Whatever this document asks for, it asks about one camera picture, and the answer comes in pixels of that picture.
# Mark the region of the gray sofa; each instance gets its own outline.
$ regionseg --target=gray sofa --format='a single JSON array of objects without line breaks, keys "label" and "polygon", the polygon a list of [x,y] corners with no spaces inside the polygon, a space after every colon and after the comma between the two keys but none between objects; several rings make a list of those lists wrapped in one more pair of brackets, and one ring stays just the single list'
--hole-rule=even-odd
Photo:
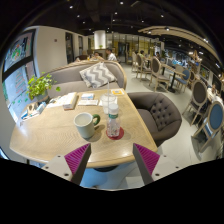
[{"label": "gray sofa", "polygon": [[[48,90],[48,95],[50,98],[56,96],[63,96],[70,92],[86,92],[86,91],[94,91],[100,89],[107,89],[107,85],[101,86],[99,88],[88,88],[83,81],[79,71],[86,69],[96,63],[96,61],[88,61],[88,62],[76,62],[71,63],[67,66],[57,68],[52,70],[46,74],[52,75],[52,78],[57,81],[57,83],[52,87],[52,89]],[[119,63],[113,61],[104,61],[107,68],[110,72],[117,78],[117,82],[110,83],[110,89],[116,88],[126,88],[126,74],[123,68]],[[56,87],[61,87],[61,91],[57,92]]]},{"label": "gray sofa", "polygon": [[162,93],[128,93],[157,147],[175,136],[182,118],[175,104]]}]

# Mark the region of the floor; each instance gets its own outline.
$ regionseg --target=floor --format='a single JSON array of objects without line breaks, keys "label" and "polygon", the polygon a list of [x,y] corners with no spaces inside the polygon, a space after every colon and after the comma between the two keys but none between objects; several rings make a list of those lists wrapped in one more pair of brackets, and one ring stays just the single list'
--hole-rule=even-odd
[{"label": "floor", "polygon": [[[132,72],[132,67],[121,63],[127,75],[126,92],[152,92],[154,91],[155,84],[149,86],[150,75],[143,75],[140,82],[139,77],[136,78],[136,73]],[[169,71],[165,70],[165,76],[169,77]],[[177,106],[180,113],[182,113],[190,100],[191,91],[186,88],[185,93],[166,92],[163,86],[157,88],[157,92],[161,92],[169,97]],[[190,126],[193,119],[191,112],[186,112],[182,116],[182,125],[179,132],[171,139],[165,141],[159,148],[159,155],[166,155],[177,163],[180,167],[186,168],[190,165],[207,162],[216,159],[221,150],[221,132],[206,147],[203,153],[198,153],[198,147],[203,144],[203,135],[199,135],[197,139],[191,136],[198,129],[196,125]],[[104,190],[115,189],[132,189],[144,186],[138,165],[136,162],[122,164],[116,169],[109,172],[98,172],[94,169],[86,169],[80,184],[86,188],[97,188]]]}]

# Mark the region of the white pillow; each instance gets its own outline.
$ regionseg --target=white pillow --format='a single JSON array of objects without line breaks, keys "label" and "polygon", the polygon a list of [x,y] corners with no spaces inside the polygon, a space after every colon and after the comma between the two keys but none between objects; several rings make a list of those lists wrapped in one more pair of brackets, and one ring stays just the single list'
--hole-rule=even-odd
[{"label": "white pillow", "polygon": [[107,66],[103,62],[97,63],[88,69],[80,71],[80,74],[84,81],[87,80],[89,83],[91,83],[93,88],[103,86],[107,84],[108,81],[117,81],[117,78],[108,70]]}]

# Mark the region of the glass bottle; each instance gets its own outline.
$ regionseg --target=glass bottle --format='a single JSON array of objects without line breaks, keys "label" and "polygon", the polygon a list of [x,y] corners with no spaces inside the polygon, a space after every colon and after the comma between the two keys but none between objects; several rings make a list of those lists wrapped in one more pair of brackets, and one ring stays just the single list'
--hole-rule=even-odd
[{"label": "glass bottle", "polygon": [[107,135],[117,137],[120,133],[120,117],[118,116],[119,107],[117,104],[109,104],[109,115],[107,119]]}]

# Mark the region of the white mug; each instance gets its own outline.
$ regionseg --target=white mug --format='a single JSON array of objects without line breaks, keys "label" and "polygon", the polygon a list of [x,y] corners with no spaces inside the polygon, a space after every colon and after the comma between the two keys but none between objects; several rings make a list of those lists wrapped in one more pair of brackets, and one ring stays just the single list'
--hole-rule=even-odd
[{"label": "white mug", "polygon": [[92,137],[95,132],[94,126],[99,122],[100,116],[98,114],[81,113],[74,118],[74,124],[83,138]]}]

